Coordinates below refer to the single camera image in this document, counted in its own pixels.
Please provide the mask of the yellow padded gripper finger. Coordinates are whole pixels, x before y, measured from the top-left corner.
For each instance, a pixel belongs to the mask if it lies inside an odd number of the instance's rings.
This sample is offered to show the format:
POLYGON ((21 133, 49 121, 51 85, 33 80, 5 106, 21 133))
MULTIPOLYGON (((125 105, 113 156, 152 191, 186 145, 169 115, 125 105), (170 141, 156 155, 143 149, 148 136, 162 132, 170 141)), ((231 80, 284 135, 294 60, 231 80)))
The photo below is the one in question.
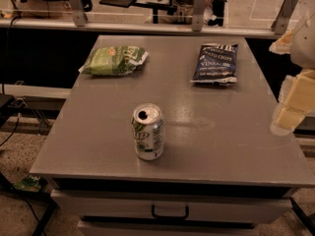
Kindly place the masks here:
POLYGON ((279 94, 270 131, 277 136, 293 132, 315 110, 315 71, 303 69, 298 75, 286 76, 279 94))
POLYGON ((269 47, 269 51, 275 54, 289 54, 291 49, 293 31, 288 30, 282 37, 273 42, 269 47))

